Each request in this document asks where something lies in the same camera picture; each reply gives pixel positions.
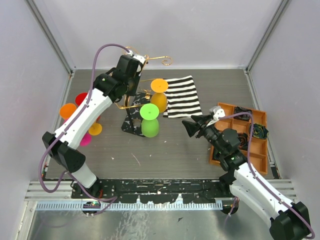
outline black and white patterned cloth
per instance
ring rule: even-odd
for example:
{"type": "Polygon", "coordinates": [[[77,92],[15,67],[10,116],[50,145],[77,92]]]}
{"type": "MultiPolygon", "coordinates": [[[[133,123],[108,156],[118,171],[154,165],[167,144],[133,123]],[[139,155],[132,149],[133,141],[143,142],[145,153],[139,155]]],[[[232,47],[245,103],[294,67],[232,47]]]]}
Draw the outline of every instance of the black and white patterned cloth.
{"type": "Polygon", "coordinates": [[[166,79],[168,89],[164,93],[167,108],[165,118],[190,118],[191,115],[202,115],[197,89],[192,76],[166,79]]]}

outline plastic cup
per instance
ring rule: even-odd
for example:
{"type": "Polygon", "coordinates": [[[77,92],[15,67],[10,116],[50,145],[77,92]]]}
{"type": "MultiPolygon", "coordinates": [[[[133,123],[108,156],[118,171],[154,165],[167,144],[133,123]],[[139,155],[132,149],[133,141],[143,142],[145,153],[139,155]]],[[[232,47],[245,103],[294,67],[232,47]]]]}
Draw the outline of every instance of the plastic cup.
{"type": "Polygon", "coordinates": [[[158,119],[153,120],[142,120],[141,132],[147,138],[153,138],[159,133],[159,122],[158,119]]]}
{"type": "Polygon", "coordinates": [[[148,103],[141,107],[140,115],[145,120],[153,120],[159,116],[159,108],[152,104],[148,103]]]}
{"type": "Polygon", "coordinates": [[[94,123],[89,128],[88,133],[92,136],[97,136],[102,132],[102,125],[100,123],[94,123]]]}
{"type": "Polygon", "coordinates": [[[159,113],[163,113],[167,109],[167,97],[163,92],[153,94],[151,103],[158,107],[159,113]]]}
{"type": "Polygon", "coordinates": [[[168,87],[168,82],[162,78],[157,78],[151,82],[151,89],[156,93],[164,93],[168,87]]]}
{"type": "Polygon", "coordinates": [[[67,103],[60,108],[59,114],[64,120],[66,120],[70,118],[76,110],[76,105],[74,105],[73,103],[67,103]]]}
{"type": "Polygon", "coordinates": [[[80,142],[80,146],[81,147],[87,146],[88,144],[91,143],[91,140],[92,140],[92,136],[89,133],[86,133],[80,142]]]}
{"type": "Polygon", "coordinates": [[[82,104],[82,102],[86,99],[88,93],[83,92],[80,93],[78,96],[76,96],[75,98],[75,104],[77,104],[78,106],[80,106],[82,104]]]}

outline green disc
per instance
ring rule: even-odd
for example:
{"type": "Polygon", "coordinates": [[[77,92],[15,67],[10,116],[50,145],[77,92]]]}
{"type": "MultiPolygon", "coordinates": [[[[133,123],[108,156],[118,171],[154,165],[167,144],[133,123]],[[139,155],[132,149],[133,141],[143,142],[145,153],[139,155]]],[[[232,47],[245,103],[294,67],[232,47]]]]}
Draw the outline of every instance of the green disc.
{"type": "Polygon", "coordinates": [[[159,108],[152,104],[148,103],[141,107],[140,115],[145,120],[153,120],[159,116],[159,108]]]}
{"type": "Polygon", "coordinates": [[[159,133],[159,122],[158,119],[153,120],[142,120],[141,132],[147,138],[153,138],[159,133]]]}

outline wooden organizer box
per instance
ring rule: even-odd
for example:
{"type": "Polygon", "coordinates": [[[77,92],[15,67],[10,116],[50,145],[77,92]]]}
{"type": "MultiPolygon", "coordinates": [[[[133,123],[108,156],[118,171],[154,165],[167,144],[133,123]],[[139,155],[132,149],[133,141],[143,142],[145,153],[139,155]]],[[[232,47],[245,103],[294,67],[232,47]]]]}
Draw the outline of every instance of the wooden organizer box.
{"type": "MultiPolygon", "coordinates": [[[[236,105],[231,105],[227,103],[218,102],[218,106],[220,106],[226,116],[234,114],[236,105]]],[[[264,111],[258,111],[252,108],[247,108],[252,110],[253,121],[255,124],[260,124],[267,127],[267,113],[264,111]]],[[[218,121],[215,124],[215,127],[219,131],[223,131],[225,129],[234,129],[238,133],[246,133],[249,137],[249,127],[250,127],[251,119],[249,121],[238,120],[234,118],[223,119],[218,121]]],[[[253,166],[258,170],[258,172],[262,175],[266,175],[268,173],[268,157],[267,157],[267,140],[259,139],[252,137],[251,147],[250,147],[250,161],[253,166]]],[[[241,152],[248,156],[248,152],[245,150],[241,150],[241,152]]],[[[209,163],[213,165],[220,166],[219,160],[213,159],[214,155],[214,147],[211,146],[209,163]]]]}

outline white wall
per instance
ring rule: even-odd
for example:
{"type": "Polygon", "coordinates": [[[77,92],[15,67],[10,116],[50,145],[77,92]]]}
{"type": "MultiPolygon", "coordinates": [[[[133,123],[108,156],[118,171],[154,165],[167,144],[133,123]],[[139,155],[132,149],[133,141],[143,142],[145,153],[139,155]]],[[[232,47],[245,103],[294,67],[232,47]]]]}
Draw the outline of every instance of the white wall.
{"type": "Polygon", "coordinates": [[[23,0],[0,2],[0,235],[11,240],[68,73],[23,0]]]}
{"type": "Polygon", "coordinates": [[[320,239],[320,2],[293,0],[252,70],[282,177],[320,239]]]}
{"type": "MultiPolygon", "coordinates": [[[[172,68],[246,67],[280,0],[36,0],[78,69],[106,43],[170,56],[172,68]]],[[[113,67],[119,50],[97,67],[113,67]]],[[[149,65],[165,68],[160,61],[149,65]]]]}

